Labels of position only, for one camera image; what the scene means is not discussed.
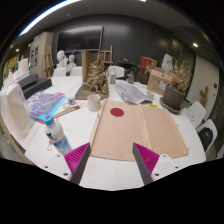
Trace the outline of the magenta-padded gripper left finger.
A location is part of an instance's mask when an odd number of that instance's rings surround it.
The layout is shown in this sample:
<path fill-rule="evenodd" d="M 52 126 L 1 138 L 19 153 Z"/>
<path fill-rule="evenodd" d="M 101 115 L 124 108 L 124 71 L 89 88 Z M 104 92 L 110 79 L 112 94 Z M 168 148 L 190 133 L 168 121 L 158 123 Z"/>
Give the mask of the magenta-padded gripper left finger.
<path fill-rule="evenodd" d="M 84 173 L 90 152 L 90 144 L 86 143 L 67 153 L 65 156 L 56 154 L 42 168 L 78 185 Z"/>

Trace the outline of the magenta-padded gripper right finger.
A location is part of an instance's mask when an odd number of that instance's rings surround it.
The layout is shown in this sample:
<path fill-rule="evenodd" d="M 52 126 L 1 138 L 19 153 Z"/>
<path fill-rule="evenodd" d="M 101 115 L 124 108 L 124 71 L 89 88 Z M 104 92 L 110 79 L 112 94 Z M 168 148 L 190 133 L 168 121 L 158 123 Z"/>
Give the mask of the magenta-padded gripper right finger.
<path fill-rule="evenodd" d="M 158 155 L 152 150 L 137 143 L 133 144 L 132 153 L 145 185 L 181 169 L 181 166 L 167 154 Z"/>

